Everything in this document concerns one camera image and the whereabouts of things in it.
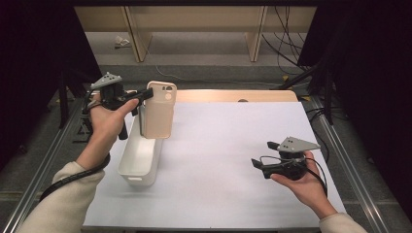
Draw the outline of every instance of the sleeve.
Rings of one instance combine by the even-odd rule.
[[[366,231],[350,216],[343,213],[322,218],[319,221],[323,233],[365,233]]]
[[[76,162],[70,162],[55,174],[53,183],[84,170]],[[79,233],[103,177],[104,171],[100,171],[59,188],[37,205],[18,232]]]

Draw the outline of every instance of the table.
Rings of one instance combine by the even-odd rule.
[[[266,147],[267,141],[283,142],[294,136],[316,142],[291,91],[179,90],[177,99],[172,136],[163,141],[155,183],[130,186],[118,174],[126,141],[117,141],[106,177],[88,209],[85,228],[318,227],[319,220],[308,207],[287,188],[264,179],[251,162],[269,153],[276,156]],[[128,129],[132,120],[126,118]],[[313,153],[326,172],[329,200],[345,212],[321,152]]]

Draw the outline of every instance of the white container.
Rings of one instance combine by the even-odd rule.
[[[162,143],[162,139],[141,136],[139,117],[135,117],[120,161],[119,174],[131,185],[152,185]]]

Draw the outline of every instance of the beige phone case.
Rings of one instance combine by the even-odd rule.
[[[139,117],[142,125],[142,135],[148,139],[169,138],[172,132],[174,106],[177,87],[173,83],[151,81],[148,88],[154,91],[154,97],[145,100],[140,107]]]

